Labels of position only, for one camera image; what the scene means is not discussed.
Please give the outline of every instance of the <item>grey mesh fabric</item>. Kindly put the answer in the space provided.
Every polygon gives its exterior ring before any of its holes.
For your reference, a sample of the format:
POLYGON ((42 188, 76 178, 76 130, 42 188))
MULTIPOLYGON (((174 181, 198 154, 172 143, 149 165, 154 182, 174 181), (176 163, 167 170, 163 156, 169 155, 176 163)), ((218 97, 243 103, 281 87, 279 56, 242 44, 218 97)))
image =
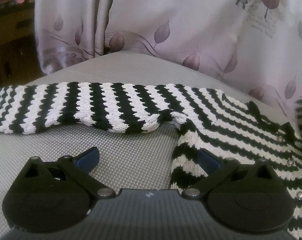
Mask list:
MULTIPOLYGON (((248 102, 238 92, 202 73, 147 55, 118 52, 74 65, 30 84, 55 82, 126 82, 141 85, 180 83, 191 87, 215 88, 248 102)), ((288 120, 280 112, 254 100, 261 113, 274 122, 288 120)), ((167 188, 170 162, 178 135, 169 124, 151 133, 114 134, 82 125, 60 126, 41 134, 0 134, 0 236, 9 227, 2 214, 2 200, 25 162, 31 156, 54 161, 62 155, 78 155, 97 146, 100 162, 91 175, 118 191, 124 188, 167 188)))

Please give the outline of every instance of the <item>blue plastic tab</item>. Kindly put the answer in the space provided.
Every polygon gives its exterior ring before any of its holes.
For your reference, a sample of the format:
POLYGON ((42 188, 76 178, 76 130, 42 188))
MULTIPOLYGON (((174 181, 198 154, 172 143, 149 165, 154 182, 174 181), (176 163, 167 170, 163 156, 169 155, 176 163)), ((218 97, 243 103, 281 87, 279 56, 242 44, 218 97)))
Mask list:
POLYGON ((205 149, 198 151, 196 161, 208 175, 221 168, 221 163, 205 152, 205 149))
POLYGON ((91 151, 85 152, 83 156, 81 156, 78 160, 73 160, 73 164, 84 171, 85 173, 89 173, 93 170, 95 166, 98 165, 100 159, 100 153, 97 148, 92 149, 91 151))

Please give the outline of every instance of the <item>grey plastic panel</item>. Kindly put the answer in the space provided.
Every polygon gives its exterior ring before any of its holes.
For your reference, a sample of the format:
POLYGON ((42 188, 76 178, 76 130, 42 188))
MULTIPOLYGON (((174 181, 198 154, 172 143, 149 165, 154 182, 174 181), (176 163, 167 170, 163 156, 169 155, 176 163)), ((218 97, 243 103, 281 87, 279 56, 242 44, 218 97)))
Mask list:
POLYGON ((2 240, 293 240, 286 231, 250 236, 221 226, 199 201, 183 199, 177 190, 123 189, 100 200, 77 225, 51 234, 12 229, 2 240))

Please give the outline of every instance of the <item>curtain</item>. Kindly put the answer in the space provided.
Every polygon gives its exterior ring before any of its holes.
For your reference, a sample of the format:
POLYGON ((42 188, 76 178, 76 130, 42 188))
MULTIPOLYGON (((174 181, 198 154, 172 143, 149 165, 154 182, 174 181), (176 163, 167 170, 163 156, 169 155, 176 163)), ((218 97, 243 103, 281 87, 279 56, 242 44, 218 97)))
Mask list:
POLYGON ((112 0, 35 0, 40 68, 51 74, 103 55, 112 0))
POLYGON ((36 0, 49 74, 131 50, 200 71, 295 118, 302 0, 36 0))

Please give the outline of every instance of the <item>snap button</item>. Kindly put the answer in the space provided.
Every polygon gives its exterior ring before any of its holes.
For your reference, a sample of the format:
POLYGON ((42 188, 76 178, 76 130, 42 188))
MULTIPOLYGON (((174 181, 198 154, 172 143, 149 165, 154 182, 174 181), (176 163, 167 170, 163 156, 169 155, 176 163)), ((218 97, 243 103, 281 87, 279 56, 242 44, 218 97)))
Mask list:
POLYGON ((289 159, 289 160, 288 160, 288 165, 289 165, 289 166, 293 166, 293 165, 294 165, 294 161, 291 160, 291 159, 289 159))
POLYGON ((297 198, 298 198, 298 199, 302 199, 302 191, 299 191, 299 192, 297 193, 297 198))

